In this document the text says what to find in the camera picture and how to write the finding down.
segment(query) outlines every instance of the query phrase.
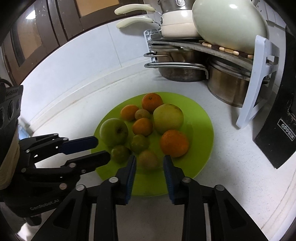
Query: stainless steel pot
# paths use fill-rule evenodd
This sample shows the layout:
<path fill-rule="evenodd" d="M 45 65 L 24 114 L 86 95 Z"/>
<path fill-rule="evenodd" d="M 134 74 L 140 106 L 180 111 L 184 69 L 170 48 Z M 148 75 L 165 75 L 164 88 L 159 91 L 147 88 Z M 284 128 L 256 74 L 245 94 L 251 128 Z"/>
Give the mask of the stainless steel pot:
<path fill-rule="evenodd" d="M 172 81 L 196 82 L 208 79 L 205 60 L 206 54 L 171 45 L 152 45 L 154 53 L 146 53 L 145 57 L 154 57 L 155 62 L 145 64 L 145 68 L 158 68 L 160 74 Z"/>
<path fill-rule="evenodd" d="M 242 107 L 249 87 L 251 72 L 221 58 L 209 60 L 208 88 L 219 100 Z"/>
<path fill-rule="evenodd" d="M 195 0 L 158 0 L 161 10 L 164 13 L 176 10 L 192 10 Z"/>

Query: tangerine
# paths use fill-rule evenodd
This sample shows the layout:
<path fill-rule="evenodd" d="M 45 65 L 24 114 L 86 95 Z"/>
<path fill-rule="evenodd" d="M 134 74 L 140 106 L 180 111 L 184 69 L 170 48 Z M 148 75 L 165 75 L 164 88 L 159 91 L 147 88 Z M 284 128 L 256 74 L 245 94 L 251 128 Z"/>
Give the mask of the tangerine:
<path fill-rule="evenodd" d="M 153 131 L 153 125 L 152 121 L 149 120 L 148 118 L 141 118 L 136 120 L 136 122 L 133 124 L 133 133 L 135 135 L 143 135 L 143 136 L 148 136 L 152 133 Z"/>
<path fill-rule="evenodd" d="M 156 93 L 146 94 L 142 99 L 143 109 L 148 110 L 150 113 L 153 113 L 153 111 L 162 104 L 162 98 Z"/>
<path fill-rule="evenodd" d="M 160 148 L 165 155 L 183 156 L 189 149 L 189 141 L 184 133 L 168 130 L 160 138 Z"/>
<path fill-rule="evenodd" d="M 129 104 L 122 108 L 120 116 L 125 121 L 133 121 L 135 119 L 135 113 L 139 108 L 136 105 Z"/>

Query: white tile wall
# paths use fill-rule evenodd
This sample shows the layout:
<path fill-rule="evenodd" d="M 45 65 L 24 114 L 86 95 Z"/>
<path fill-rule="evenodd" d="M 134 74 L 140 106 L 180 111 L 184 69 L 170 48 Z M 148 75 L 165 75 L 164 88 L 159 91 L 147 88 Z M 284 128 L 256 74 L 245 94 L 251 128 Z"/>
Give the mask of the white tile wall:
<path fill-rule="evenodd" d="M 280 17 L 280 15 L 277 12 L 274 12 L 274 15 L 276 17 L 276 24 L 281 26 L 282 28 L 286 27 L 285 21 Z"/>
<path fill-rule="evenodd" d="M 89 76 L 120 66 L 107 25 L 92 29 L 53 52 L 24 80 L 22 117 L 32 118 Z"/>
<path fill-rule="evenodd" d="M 149 14 L 148 17 L 155 19 L 154 14 Z M 157 28 L 156 23 L 134 23 L 125 28 L 118 29 L 114 21 L 108 23 L 109 28 L 118 58 L 121 64 L 142 57 L 147 52 L 146 40 L 144 31 L 147 29 Z"/>
<path fill-rule="evenodd" d="M 266 12 L 266 7 L 265 7 L 265 2 L 263 0 L 260 0 L 258 2 L 257 8 L 258 8 L 259 12 L 261 13 L 261 15 L 263 16 L 263 18 L 265 20 L 268 20 L 268 18 L 267 18 L 267 12 Z"/>
<path fill-rule="evenodd" d="M 161 13 L 161 7 L 157 4 L 157 1 L 158 0 L 144 0 L 144 3 L 150 4 L 157 12 Z M 160 14 L 157 12 L 155 13 L 155 20 L 160 23 Z"/>
<path fill-rule="evenodd" d="M 268 21 L 276 23 L 276 17 L 274 15 L 274 10 L 272 9 L 272 7 L 269 6 L 267 3 L 265 3 L 265 7 L 266 7 Z"/>

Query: pot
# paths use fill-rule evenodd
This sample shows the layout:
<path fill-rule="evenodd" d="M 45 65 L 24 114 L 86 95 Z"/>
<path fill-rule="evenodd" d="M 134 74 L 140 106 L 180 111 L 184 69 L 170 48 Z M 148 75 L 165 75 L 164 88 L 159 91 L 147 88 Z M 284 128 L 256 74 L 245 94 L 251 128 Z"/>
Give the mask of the pot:
<path fill-rule="evenodd" d="M 145 64 L 145 68 L 158 68 L 160 74 L 172 81 L 196 82 L 208 79 L 204 65 L 206 54 L 187 48 L 170 45 L 152 45 L 145 57 L 154 57 L 156 62 Z"/>
<path fill-rule="evenodd" d="M 163 13 L 161 24 L 148 16 L 129 17 L 116 24 L 117 28 L 124 28 L 136 22 L 157 23 L 164 38 L 199 37 L 192 18 L 194 0 L 159 0 Z M 124 14 L 135 10 L 156 12 L 149 4 L 128 4 L 117 8 L 115 14 Z"/>
<path fill-rule="evenodd" d="M 214 45 L 254 54 L 255 38 L 269 38 L 266 20 L 250 0 L 196 0 L 193 21 L 201 37 Z"/>
<path fill-rule="evenodd" d="M 242 107 L 249 87 L 251 72 L 221 58 L 209 60 L 210 92 L 219 100 Z"/>

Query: knife block label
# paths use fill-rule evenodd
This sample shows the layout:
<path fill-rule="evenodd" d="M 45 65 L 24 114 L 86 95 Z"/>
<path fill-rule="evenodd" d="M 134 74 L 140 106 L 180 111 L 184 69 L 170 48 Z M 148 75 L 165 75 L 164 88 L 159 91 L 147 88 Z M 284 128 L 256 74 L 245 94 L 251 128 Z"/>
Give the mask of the knife block label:
<path fill-rule="evenodd" d="M 279 119 L 278 126 L 286 133 L 286 135 L 290 138 L 291 141 L 294 141 L 295 139 L 294 132 L 282 119 Z"/>

